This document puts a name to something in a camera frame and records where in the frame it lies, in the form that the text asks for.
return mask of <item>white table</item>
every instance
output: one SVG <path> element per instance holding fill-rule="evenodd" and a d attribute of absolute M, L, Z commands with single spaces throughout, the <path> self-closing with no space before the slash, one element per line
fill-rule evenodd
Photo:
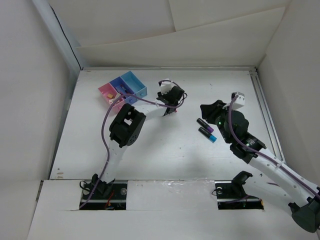
<path fill-rule="evenodd" d="M 106 149 L 101 125 L 108 109 L 98 87 L 128 70 L 82 71 L 73 94 L 50 179 L 91 179 L 104 165 Z M 212 144 L 198 132 L 196 119 L 201 104 L 231 100 L 231 93 L 246 96 L 241 109 L 249 120 L 249 131 L 269 148 L 268 131 L 248 70 L 168 70 L 143 69 L 133 73 L 147 86 L 146 99 L 154 100 L 158 81 L 170 78 L 188 98 L 178 113 L 150 120 L 143 125 L 138 140 L 120 162 L 118 180 L 188 180 L 196 178 L 232 179 L 241 170 L 255 169 L 235 157 L 214 126 L 217 141 Z M 105 135 L 109 136 L 109 118 Z"/>
<path fill-rule="evenodd" d="M 127 210 L 77 210 L 79 180 L 70 179 L 90 179 L 104 164 L 106 154 L 100 129 L 108 105 L 98 87 L 126 71 L 81 72 L 52 180 L 43 184 L 28 240 L 318 239 L 267 202 L 265 210 L 218 210 L 211 195 L 213 180 L 230 180 L 242 170 L 254 175 L 260 172 L 232 154 L 216 127 L 213 134 L 218 139 L 213 144 L 198 132 L 201 104 L 218 99 L 228 102 L 231 92 L 244 93 L 246 105 L 241 112 L 250 122 L 249 131 L 271 147 L 251 76 L 241 68 L 133 70 L 148 88 L 147 99 L 155 98 L 157 82 L 164 78 L 180 84 L 188 98 L 178 113 L 146 122 L 137 142 L 125 153 L 117 179 L 129 180 Z"/>

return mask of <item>white wall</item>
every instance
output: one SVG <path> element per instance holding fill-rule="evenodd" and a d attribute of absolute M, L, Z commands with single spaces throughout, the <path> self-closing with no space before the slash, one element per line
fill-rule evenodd
<path fill-rule="evenodd" d="M 318 184 L 319 23 L 319 0 L 293 0 L 258 68 L 288 165 Z"/>
<path fill-rule="evenodd" d="M 0 4 L 0 239 L 24 240 L 48 177 L 69 71 L 30 0 Z"/>

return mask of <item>marker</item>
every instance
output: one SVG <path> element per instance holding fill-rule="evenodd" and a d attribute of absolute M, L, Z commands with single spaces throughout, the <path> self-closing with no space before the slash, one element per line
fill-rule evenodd
<path fill-rule="evenodd" d="M 210 127 L 205 121 L 203 121 L 201 118 L 198 118 L 196 120 L 198 124 L 200 124 L 202 127 L 204 127 L 209 133 L 212 133 L 214 129 Z"/>
<path fill-rule="evenodd" d="M 200 127 L 198 130 L 200 133 L 202 133 L 207 139 L 209 139 L 211 142 L 215 142 L 217 138 L 213 136 L 207 129 L 204 127 Z"/>

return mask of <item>fold in backdrop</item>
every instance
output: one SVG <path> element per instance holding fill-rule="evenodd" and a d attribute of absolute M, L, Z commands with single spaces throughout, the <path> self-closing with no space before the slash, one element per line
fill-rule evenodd
<path fill-rule="evenodd" d="M 241 66 L 261 61 L 289 0 L 49 3 L 92 66 Z"/>

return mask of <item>blue marker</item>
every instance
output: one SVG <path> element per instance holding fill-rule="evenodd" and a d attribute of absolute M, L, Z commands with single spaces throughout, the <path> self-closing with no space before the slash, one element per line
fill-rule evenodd
<path fill-rule="evenodd" d="M 212 143 L 214 143 L 217 138 L 213 136 L 207 129 L 204 127 L 199 128 L 199 132 L 202 133 L 207 139 L 209 139 Z"/>

